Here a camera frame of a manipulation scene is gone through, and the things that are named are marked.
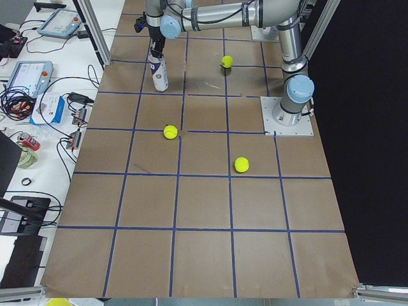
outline red can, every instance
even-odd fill
[[[37,151],[41,145],[38,141],[36,141],[29,133],[21,133],[18,142],[26,147],[29,147],[33,151]]]

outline white bottle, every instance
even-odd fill
[[[153,57],[152,52],[149,52],[147,58],[152,71],[154,87],[157,91],[165,91],[168,88],[166,62],[164,56],[161,59]]]

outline yellow tennis ball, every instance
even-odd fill
[[[232,56],[225,55],[221,60],[221,66],[224,68],[231,68],[234,65],[234,59]]]
[[[164,137],[166,137],[167,139],[176,138],[178,133],[179,131],[175,126],[166,126],[163,131]]]
[[[234,162],[235,170],[244,173],[249,169],[249,160],[244,157],[238,157]]]
[[[66,298],[52,298],[47,306],[72,306],[72,304]]]

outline white desk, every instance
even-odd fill
[[[75,10],[75,6],[71,0],[64,0],[63,3],[67,5],[67,9]],[[124,0],[91,0],[91,3],[101,29],[117,27]],[[26,20],[46,20],[53,11],[54,10],[42,9],[37,13],[36,9],[33,7]],[[33,27],[40,26],[41,24],[42,22],[28,22],[22,26],[21,30],[31,29]],[[80,30],[84,30],[83,24],[80,26]],[[115,31],[105,31],[103,33],[108,48],[112,46],[114,33]],[[30,41],[39,37],[40,35],[36,30],[33,30],[26,31],[24,36],[28,37],[28,40]],[[32,52],[46,52],[61,48],[64,42],[65,40],[60,38],[42,37],[41,39],[34,40],[33,42],[29,43],[28,48]],[[52,61],[55,68],[53,77],[57,78],[69,76],[87,77],[86,67],[89,64],[92,64],[95,67],[98,78],[101,78],[103,74],[103,70],[98,58],[96,57],[89,38],[80,40],[77,37],[72,37],[67,44],[65,44],[65,47],[62,50],[49,54],[29,53],[27,51],[27,46],[24,46],[18,59],[10,59],[7,65],[0,67],[0,78],[10,76],[15,63],[21,60]],[[7,59],[3,59],[0,62],[0,65],[4,64],[6,61]]]
[[[67,8],[75,9],[73,3],[70,0],[64,0],[64,4],[67,4]],[[124,4],[124,0],[91,0],[95,14],[98,18],[101,29],[116,28],[119,21],[120,13]],[[52,10],[41,10],[36,12],[33,7],[26,20],[39,19],[45,20],[52,13]],[[28,23],[23,25],[23,29],[30,29],[39,23]],[[115,31],[104,32],[104,37],[108,47],[112,46],[112,41]],[[27,36],[29,40],[38,37],[39,34],[36,31],[26,31],[24,36]],[[59,48],[64,43],[64,40],[59,38],[46,38],[42,37],[29,44],[29,49],[32,51],[44,51],[53,50]],[[89,39],[79,40],[74,37],[70,39],[62,50],[52,52],[50,54],[30,54],[27,49],[24,48],[20,53],[18,59],[10,59],[9,63],[0,67],[0,78],[7,79],[10,77],[11,72],[14,69],[17,61],[35,61],[35,60],[47,60],[52,61],[54,64],[54,73],[51,82],[61,77],[87,77],[87,67],[92,64],[95,69],[99,80],[102,77],[103,70],[99,64],[96,54],[93,50]],[[7,59],[3,59],[0,65],[4,64]],[[58,92],[63,95],[66,92],[75,91],[80,94],[94,99],[96,97],[97,88],[95,88],[89,81],[86,80],[61,80],[53,85],[50,92]],[[57,155],[56,145],[59,139],[63,136],[57,131],[46,125],[33,126],[27,123],[28,120],[22,122],[15,122],[8,118],[0,122],[0,129],[8,128],[10,133],[16,131],[25,131],[33,136],[37,136],[38,141],[41,143],[41,149],[38,151],[38,161],[30,168],[23,170],[17,168],[13,179],[8,188],[9,191],[39,191],[44,193],[50,193],[57,197],[62,204],[65,202],[66,193],[68,192],[69,180],[66,170]],[[60,124],[56,124],[55,127],[60,129],[64,133],[72,133],[76,131],[76,127],[71,124],[72,116],[71,111],[68,110],[67,104],[65,104],[64,114]],[[73,173],[74,163],[66,156],[64,152],[61,152],[62,158],[64,158],[69,172]],[[22,186],[21,180],[24,177],[30,177],[33,179],[33,183],[30,186]],[[21,196],[37,196],[47,197],[43,194],[27,194],[27,193],[6,193],[6,199],[10,199],[14,195]],[[57,202],[51,198],[51,205],[57,205]],[[56,212],[47,212],[45,217],[46,221],[51,221],[55,218]],[[47,237],[47,244],[45,252],[41,260],[41,266],[45,266],[48,260],[48,255],[52,246],[56,228],[42,228],[39,235]],[[11,252],[13,250],[13,243],[15,237],[0,236],[0,279],[3,277],[5,265],[10,260]],[[36,286],[40,284],[44,268],[40,268],[37,276]]]

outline screen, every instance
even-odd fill
[[[0,197],[8,188],[21,156],[21,148],[0,132]]]
[[[23,63],[18,67],[10,87],[24,86],[29,89],[29,96],[37,91],[37,84],[44,70],[43,62]]]
[[[72,20],[78,15],[75,11],[59,11],[49,23],[45,25],[43,31],[53,33],[65,33],[72,24]]]

